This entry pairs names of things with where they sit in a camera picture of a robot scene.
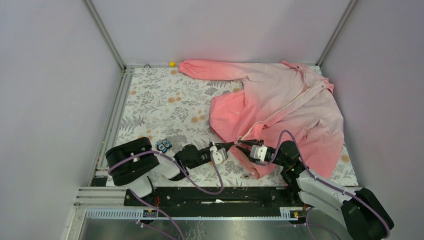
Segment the pink zip-up jacket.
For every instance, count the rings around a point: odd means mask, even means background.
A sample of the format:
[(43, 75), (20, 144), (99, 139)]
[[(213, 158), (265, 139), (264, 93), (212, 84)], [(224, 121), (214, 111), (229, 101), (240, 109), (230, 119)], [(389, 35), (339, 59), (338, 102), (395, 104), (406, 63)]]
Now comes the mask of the pink zip-up jacket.
[(235, 63), (189, 59), (179, 71), (208, 81), (240, 80), (243, 88), (212, 98), (209, 124), (225, 142), (262, 139), (277, 148), (295, 137), (309, 168), (329, 178), (342, 154), (344, 118), (329, 80), (301, 63)]

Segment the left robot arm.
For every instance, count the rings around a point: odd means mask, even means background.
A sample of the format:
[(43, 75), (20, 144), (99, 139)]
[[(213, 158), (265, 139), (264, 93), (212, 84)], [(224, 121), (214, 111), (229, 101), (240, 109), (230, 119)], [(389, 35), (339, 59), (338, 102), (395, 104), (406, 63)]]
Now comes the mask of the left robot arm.
[(211, 163), (214, 168), (228, 159), (228, 151), (234, 142), (214, 143), (198, 149), (188, 144), (174, 156), (166, 152), (172, 147), (164, 139), (153, 147), (147, 137), (142, 137), (109, 149), (105, 158), (108, 175), (116, 186), (125, 186), (144, 206), (155, 200), (154, 187), (148, 173), (158, 173), (170, 181), (189, 178), (189, 170)]

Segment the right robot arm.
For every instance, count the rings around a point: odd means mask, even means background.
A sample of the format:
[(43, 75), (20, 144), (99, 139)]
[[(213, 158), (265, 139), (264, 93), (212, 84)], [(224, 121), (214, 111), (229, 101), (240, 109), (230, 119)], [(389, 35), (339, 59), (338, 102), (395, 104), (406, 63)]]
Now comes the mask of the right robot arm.
[(282, 142), (278, 148), (263, 140), (238, 140), (236, 147), (256, 165), (276, 164), (287, 184), (287, 201), (314, 207), (343, 225), (354, 240), (388, 238), (394, 222), (376, 195), (365, 187), (351, 188), (334, 183), (303, 162), (297, 143)]

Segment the black owl toy block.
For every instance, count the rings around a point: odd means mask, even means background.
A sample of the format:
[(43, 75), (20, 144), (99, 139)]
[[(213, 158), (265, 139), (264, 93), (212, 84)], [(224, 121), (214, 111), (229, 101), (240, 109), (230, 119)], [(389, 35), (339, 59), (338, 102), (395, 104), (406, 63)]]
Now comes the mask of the black owl toy block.
[(173, 145), (166, 138), (162, 139), (162, 140), (160, 140), (159, 142), (156, 143), (156, 149), (163, 154), (165, 154), (172, 147), (173, 147)]

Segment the floral patterned table mat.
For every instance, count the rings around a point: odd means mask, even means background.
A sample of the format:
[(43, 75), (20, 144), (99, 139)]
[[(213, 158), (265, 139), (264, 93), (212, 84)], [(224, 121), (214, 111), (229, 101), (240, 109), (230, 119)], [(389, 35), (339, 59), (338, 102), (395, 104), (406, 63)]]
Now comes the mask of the floral patterned table mat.
[[(242, 89), (242, 82), (206, 81), (179, 73), (177, 68), (136, 68), (126, 81), (126, 101), (120, 110), (119, 128), (110, 147), (146, 137), (152, 145), (169, 140), (173, 156), (185, 145), (202, 149), (210, 142), (219, 142), (209, 124), (213, 97)], [(171, 181), (163, 175), (150, 173), (156, 187), (283, 187), (280, 168), (256, 179), (230, 155), (214, 169), (211, 164), (189, 172), (190, 180)]]

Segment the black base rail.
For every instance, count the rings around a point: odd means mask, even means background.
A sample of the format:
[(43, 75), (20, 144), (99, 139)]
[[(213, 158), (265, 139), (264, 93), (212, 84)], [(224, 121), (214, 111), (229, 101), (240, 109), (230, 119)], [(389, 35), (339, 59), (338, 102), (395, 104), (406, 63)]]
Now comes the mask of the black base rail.
[(195, 187), (156, 187), (141, 200), (127, 190), (126, 207), (159, 208), (173, 218), (261, 218), (295, 217), (306, 209), (286, 187), (224, 187), (218, 195), (207, 194)]

